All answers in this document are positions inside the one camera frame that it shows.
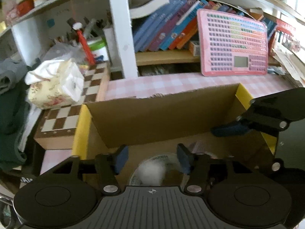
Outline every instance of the orange book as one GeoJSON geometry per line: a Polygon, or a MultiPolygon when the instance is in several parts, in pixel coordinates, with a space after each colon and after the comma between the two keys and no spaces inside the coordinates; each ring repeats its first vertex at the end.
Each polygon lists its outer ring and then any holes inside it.
{"type": "MultiPolygon", "coordinates": [[[[211,9],[214,8],[215,6],[221,5],[220,3],[215,4],[212,1],[209,1],[207,5],[205,5],[203,8],[205,9],[211,9]]],[[[197,16],[190,21],[190,23],[184,28],[184,30],[181,32],[181,34],[176,37],[176,39],[171,43],[168,49],[173,50],[175,47],[178,45],[178,43],[184,38],[184,36],[192,30],[194,25],[197,25],[197,16]]]]}
{"type": "Polygon", "coordinates": [[[198,32],[198,25],[196,25],[190,30],[188,34],[186,34],[183,39],[177,44],[177,48],[181,49],[194,35],[198,32]]]}
{"type": "Polygon", "coordinates": [[[173,50],[177,46],[177,44],[184,38],[185,35],[187,35],[192,28],[197,25],[197,16],[190,21],[190,23],[184,28],[184,30],[177,36],[177,38],[170,44],[168,49],[173,50]]]}

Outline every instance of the dark blue object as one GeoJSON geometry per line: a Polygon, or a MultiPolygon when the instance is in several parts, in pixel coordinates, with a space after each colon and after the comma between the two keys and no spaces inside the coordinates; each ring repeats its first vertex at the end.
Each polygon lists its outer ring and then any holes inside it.
{"type": "Polygon", "coordinates": [[[189,175],[192,167],[190,164],[190,157],[192,157],[192,154],[183,144],[177,145],[177,157],[181,165],[182,172],[189,175]]]}
{"type": "Polygon", "coordinates": [[[129,157],[128,146],[121,147],[120,149],[117,150],[115,154],[117,155],[113,159],[114,172],[118,175],[128,160],[129,157]]]}
{"type": "Polygon", "coordinates": [[[248,126],[243,125],[238,121],[233,121],[226,125],[213,127],[211,129],[211,133],[216,137],[245,135],[250,131],[251,129],[248,126]]]}

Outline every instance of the round black pad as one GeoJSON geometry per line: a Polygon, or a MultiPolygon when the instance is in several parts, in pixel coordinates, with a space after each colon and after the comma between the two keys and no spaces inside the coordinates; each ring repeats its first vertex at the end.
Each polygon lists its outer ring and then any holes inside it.
{"type": "Polygon", "coordinates": [[[57,175],[56,181],[40,179],[29,183],[14,197],[18,216],[23,223],[36,228],[76,224],[93,210],[96,203],[96,192],[91,186],[65,175],[57,175]]]}
{"type": "Polygon", "coordinates": [[[285,188],[273,182],[245,183],[223,181],[211,189],[208,203],[215,214],[238,227],[269,227],[285,221],[291,207],[285,188]]]}
{"type": "Polygon", "coordinates": [[[71,197],[68,189],[63,187],[46,187],[38,191],[36,201],[46,207],[55,207],[64,204],[71,197]]]}
{"type": "Polygon", "coordinates": [[[237,189],[235,199],[246,206],[261,206],[267,203],[270,195],[267,190],[257,186],[245,186],[237,189]]]}

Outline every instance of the gray cloth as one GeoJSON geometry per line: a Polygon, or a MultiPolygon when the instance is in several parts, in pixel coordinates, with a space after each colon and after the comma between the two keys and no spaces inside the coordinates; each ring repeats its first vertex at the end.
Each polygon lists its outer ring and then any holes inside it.
{"type": "Polygon", "coordinates": [[[27,72],[27,66],[22,61],[7,58],[0,62],[0,95],[14,88],[27,72]]]}

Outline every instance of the tissue box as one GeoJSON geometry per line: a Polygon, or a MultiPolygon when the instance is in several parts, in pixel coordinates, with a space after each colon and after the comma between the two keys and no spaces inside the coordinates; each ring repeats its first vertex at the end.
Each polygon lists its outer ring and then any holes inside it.
{"type": "Polygon", "coordinates": [[[44,61],[36,70],[27,74],[26,83],[31,83],[29,100],[41,109],[71,105],[80,99],[83,91],[83,76],[71,60],[44,61]]]}

